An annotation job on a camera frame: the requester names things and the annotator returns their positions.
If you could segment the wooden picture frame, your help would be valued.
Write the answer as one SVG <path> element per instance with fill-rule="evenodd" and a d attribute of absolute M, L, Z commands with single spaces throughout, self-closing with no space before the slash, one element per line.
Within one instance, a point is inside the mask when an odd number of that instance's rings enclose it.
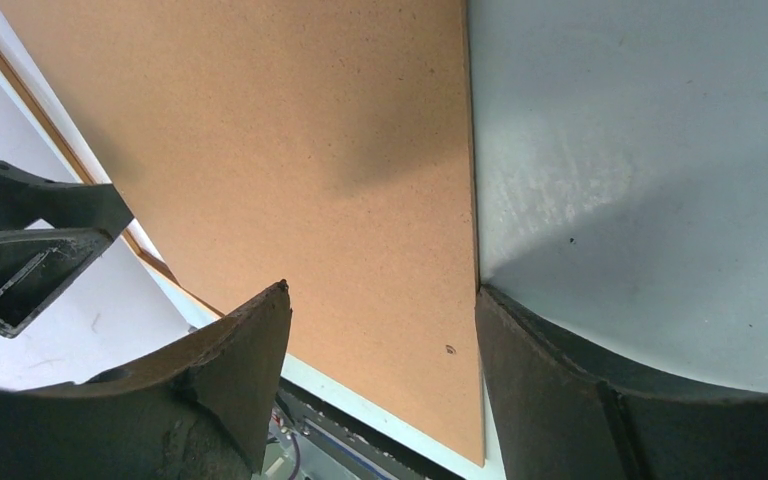
<path fill-rule="evenodd" d="M 110 179 L 1 12 L 0 86 L 71 176 L 88 184 Z M 188 322 L 201 327 L 219 319 L 221 312 L 179 285 L 137 221 L 123 239 Z"/>

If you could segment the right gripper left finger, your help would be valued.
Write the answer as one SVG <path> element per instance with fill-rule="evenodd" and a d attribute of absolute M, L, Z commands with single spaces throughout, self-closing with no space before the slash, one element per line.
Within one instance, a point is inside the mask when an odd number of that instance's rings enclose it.
<path fill-rule="evenodd" d="M 276 282 L 82 384 L 0 390 L 0 479 L 248 479 L 262 471 L 292 308 Z"/>

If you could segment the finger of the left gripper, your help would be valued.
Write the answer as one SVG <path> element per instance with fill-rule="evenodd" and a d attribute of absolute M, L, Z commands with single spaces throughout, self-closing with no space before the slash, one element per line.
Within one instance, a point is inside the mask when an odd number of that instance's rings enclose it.
<path fill-rule="evenodd" d="M 93 228 L 0 231 L 0 336 L 21 333 L 112 242 Z"/>
<path fill-rule="evenodd" d="M 42 220 L 58 229 L 99 230 L 114 239 L 133 219 L 111 184 L 56 182 L 0 161 L 0 231 Z"/>

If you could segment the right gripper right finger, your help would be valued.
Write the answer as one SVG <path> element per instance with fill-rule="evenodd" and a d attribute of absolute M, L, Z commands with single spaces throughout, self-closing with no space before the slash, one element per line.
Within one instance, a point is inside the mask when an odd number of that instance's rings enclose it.
<path fill-rule="evenodd" d="M 475 324 L 508 478 L 768 479 L 768 394 L 630 360 L 489 285 Z"/>

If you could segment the plant photo print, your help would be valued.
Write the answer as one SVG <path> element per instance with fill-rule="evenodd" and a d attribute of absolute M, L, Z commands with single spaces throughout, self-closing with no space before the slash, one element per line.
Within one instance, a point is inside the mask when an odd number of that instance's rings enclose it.
<path fill-rule="evenodd" d="M 51 180 L 71 172 L 0 85 L 0 160 Z M 0 388 L 82 383 L 188 334 L 124 241 L 111 246 L 18 337 L 0 336 Z"/>

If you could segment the brown backing board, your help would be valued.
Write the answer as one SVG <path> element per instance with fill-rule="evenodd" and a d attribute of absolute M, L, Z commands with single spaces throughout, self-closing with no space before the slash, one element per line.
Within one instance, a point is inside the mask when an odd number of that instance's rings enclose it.
<path fill-rule="evenodd" d="M 178 282 L 484 457 L 461 1 L 2 1 Z"/>

